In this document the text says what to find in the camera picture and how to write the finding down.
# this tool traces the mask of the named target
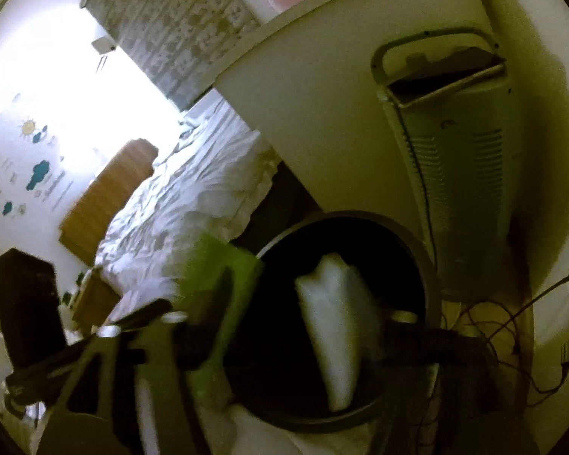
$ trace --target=blue cloud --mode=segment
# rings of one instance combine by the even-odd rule
[[[25,189],[27,191],[32,191],[36,188],[36,185],[44,180],[44,177],[49,174],[51,165],[49,161],[42,161],[39,164],[34,166],[34,174],[30,179],[30,182],[27,184]]]

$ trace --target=curtain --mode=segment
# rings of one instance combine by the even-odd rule
[[[259,23],[242,0],[83,0],[81,6],[179,109],[203,73]]]

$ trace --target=tower fan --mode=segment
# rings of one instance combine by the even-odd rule
[[[371,62],[445,299],[485,298],[501,282],[522,114],[498,48],[473,28],[426,31]]]

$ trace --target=trash can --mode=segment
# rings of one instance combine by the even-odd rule
[[[363,363],[349,408],[332,413],[294,281],[338,253],[358,268],[382,309],[440,325],[440,288],[422,243],[392,220],[366,212],[321,215],[290,228],[259,254],[264,271],[224,366],[237,401],[262,420],[297,432],[329,433],[375,418],[381,382]]]

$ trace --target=wooden headboard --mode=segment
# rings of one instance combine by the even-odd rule
[[[89,267],[110,222],[144,179],[154,172],[158,149],[144,139],[131,140],[88,186],[59,229],[59,242]]]

